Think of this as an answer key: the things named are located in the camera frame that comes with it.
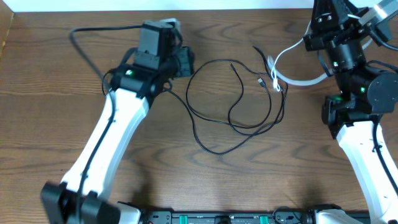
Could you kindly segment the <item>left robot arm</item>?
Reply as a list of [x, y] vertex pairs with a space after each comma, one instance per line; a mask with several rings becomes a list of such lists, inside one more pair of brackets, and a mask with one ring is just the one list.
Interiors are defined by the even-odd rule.
[[139, 26], [138, 45], [100, 76], [106, 101], [82, 153], [59, 184], [47, 182], [40, 193], [50, 223], [139, 223], [138, 208], [109, 202], [116, 171], [155, 98], [172, 79], [191, 76], [194, 60], [177, 19]]

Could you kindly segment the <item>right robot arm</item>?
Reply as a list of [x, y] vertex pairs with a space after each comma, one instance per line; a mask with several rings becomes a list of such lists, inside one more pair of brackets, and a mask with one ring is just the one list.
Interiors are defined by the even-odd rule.
[[382, 47], [392, 38], [389, 21], [397, 2], [358, 8], [349, 1], [315, 1], [308, 51], [325, 50], [340, 90], [322, 108], [326, 124], [344, 151], [361, 186], [371, 223], [397, 222], [397, 166], [384, 142], [381, 118], [397, 104], [397, 67], [366, 60], [361, 41]]

